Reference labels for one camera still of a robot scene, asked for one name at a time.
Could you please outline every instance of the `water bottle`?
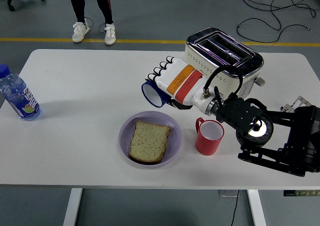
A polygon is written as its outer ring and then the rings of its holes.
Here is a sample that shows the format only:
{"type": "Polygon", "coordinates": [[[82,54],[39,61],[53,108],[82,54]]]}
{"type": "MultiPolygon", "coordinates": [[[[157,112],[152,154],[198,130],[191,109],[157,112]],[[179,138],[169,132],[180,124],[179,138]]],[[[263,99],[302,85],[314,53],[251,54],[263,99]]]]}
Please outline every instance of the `water bottle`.
{"type": "Polygon", "coordinates": [[[6,64],[0,64],[0,92],[23,120],[37,118],[41,108],[26,83],[6,64]]]}

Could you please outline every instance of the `mug handle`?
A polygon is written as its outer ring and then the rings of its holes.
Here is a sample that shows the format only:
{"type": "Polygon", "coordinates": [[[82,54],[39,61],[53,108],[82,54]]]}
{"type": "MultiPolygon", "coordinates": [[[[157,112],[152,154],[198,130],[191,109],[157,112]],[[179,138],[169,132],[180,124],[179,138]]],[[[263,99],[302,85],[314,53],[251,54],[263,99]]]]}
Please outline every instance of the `mug handle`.
{"type": "Polygon", "coordinates": [[[195,121],[195,130],[196,130],[196,133],[198,133],[199,131],[199,128],[200,128],[200,125],[204,122],[205,120],[202,118],[202,117],[199,117],[196,119],[195,121]]]}

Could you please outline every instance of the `orange label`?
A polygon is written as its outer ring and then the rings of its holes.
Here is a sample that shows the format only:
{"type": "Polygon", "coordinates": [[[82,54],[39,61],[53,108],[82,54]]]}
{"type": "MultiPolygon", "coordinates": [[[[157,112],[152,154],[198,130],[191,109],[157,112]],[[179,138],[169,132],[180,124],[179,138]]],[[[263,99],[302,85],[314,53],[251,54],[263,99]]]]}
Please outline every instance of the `orange label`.
{"type": "Polygon", "coordinates": [[[196,70],[190,64],[184,67],[181,72],[174,78],[166,89],[171,95],[174,95],[178,88],[184,83],[184,81],[189,77],[189,75],[196,70]]]}

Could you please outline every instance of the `bottle label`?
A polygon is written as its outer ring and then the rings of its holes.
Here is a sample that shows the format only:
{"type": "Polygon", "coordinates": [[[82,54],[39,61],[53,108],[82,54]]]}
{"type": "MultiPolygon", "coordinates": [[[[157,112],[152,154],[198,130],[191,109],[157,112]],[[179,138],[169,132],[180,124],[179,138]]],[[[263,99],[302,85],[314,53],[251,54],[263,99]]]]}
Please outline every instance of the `bottle label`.
{"type": "Polygon", "coordinates": [[[23,90],[23,95],[7,101],[21,118],[29,118],[39,110],[39,104],[28,87],[23,90]]]}

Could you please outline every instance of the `black leggings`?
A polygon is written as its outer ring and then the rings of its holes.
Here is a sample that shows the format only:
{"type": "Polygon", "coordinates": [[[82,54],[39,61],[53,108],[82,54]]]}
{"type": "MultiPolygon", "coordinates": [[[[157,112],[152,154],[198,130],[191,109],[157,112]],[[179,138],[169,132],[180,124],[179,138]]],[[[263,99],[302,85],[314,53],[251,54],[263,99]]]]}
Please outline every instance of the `black leggings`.
{"type": "MultiPolygon", "coordinates": [[[[103,13],[105,23],[112,24],[112,10],[110,0],[96,0],[103,13]]],[[[71,0],[73,10],[78,22],[85,22],[85,0],[71,0]]]]}

